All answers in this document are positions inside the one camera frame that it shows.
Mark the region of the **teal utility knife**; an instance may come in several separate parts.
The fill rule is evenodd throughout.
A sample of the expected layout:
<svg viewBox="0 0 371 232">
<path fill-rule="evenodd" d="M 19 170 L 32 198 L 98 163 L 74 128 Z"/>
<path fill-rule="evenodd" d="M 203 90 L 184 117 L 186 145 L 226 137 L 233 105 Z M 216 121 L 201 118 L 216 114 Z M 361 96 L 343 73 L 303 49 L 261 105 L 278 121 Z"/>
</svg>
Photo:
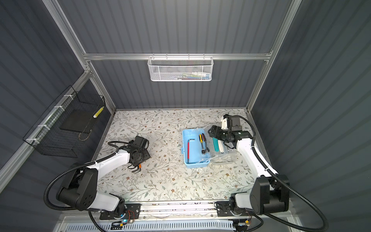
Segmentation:
<svg viewBox="0 0 371 232">
<path fill-rule="evenodd" d="M 213 146 L 214 146 L 215 152 L 219 152 L 220 151 L 218 140 L 216 138 L 213 138 Z"/>
</svg>

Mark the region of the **blue plastic tool box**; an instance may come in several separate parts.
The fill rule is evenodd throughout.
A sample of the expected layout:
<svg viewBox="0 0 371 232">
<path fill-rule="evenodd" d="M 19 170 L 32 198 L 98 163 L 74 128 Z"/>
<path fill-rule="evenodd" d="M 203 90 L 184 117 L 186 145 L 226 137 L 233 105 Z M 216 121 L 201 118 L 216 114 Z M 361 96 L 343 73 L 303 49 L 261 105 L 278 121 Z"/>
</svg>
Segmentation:
<svg viewBox="0 0 371 232">
<path fill-rule="evenodd" d="M 213 146 L 213 138 L 211 138 L 208 134 L 208 130 L 211 128 L 210 126 L 206 126 L 203 128 L 193 128 L 193 129 L 185 129 L 182 131 L 182 154 L 184 156 L 184 164 L 186 168 L 193 169 L 193 168 L 204 168 L 209 164 L 213 165 L 226 165 L 234 163 L 237 160 L 237 153 L 236 151 L 227 148 L 224 144 L 224 153 L 215 152 Z M 210 149 L 210 152 L 206 152 L 205 155 L 202 154 L 202 147 L 199 140 L 199 134 L 204 133 L 207 140 L 207 146 Z M 190 143 L 190 158 L 189 164 L 187 164 L 187 141 L 188 139 L 195 139 L 193 142 Z"/>
</svg>

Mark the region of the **red handled hex key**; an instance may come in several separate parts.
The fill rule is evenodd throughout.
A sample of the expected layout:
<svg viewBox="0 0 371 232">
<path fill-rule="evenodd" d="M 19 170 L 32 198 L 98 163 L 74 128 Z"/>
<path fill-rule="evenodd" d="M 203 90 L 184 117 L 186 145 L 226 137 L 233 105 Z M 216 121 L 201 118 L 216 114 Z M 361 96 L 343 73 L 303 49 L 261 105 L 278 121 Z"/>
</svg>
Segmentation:
<svg viewBox="0 0 371 232">
<path fill-rule="evenodd" d="M 188 139 L 187 141 L 187 164 L 189 164 L 190 158 L 190 143 L 193 142 L 195 139 Z"/>
</svg>

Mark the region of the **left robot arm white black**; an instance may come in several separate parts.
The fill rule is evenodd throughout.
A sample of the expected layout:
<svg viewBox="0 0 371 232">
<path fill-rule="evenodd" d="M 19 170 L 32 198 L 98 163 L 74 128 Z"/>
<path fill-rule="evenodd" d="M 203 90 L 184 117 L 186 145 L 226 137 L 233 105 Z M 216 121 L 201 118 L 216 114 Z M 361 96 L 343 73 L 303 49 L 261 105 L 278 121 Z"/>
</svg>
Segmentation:
<svg viewBox="0 0 371 232">
<path fill-rule="evenodd" d="M 98 181 L 116 168 L 129 164 L 134 173 L 150 158 L 149 141 L 136 136 L 129 142 L 110 141 L 115 151 L 92 164 L 76 165 L 63 176 L 56 199 L 79 211 L 99 210 L 122 215 L 126 211 L 125 200 L 119 196 L 98 191 Z"/>
</svg>

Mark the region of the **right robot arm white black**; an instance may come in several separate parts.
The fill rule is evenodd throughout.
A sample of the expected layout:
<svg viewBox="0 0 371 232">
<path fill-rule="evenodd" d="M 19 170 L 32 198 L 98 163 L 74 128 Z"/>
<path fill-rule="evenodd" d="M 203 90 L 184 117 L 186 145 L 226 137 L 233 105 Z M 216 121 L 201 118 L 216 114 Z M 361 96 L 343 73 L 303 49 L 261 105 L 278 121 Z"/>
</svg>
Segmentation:
<svg viewBox="0 0 371 232">
<path fill-rule="evenodd" d="M 265 160 L 255 138 L 248 131 L 228 131 L 213 125 L 208 134 L 211 138 L 231 143 L 241 153 L 254 175 L 255 182 L 251 191 L 232 194 L 229 200 L 231 212 L 240 214 L 244 209 L 253 210 L 257 215 L 288 211 L 289 190 L 275 181 L 274 175 L 289 184 L 285 175 L 279 175 Z"/>
</svg>

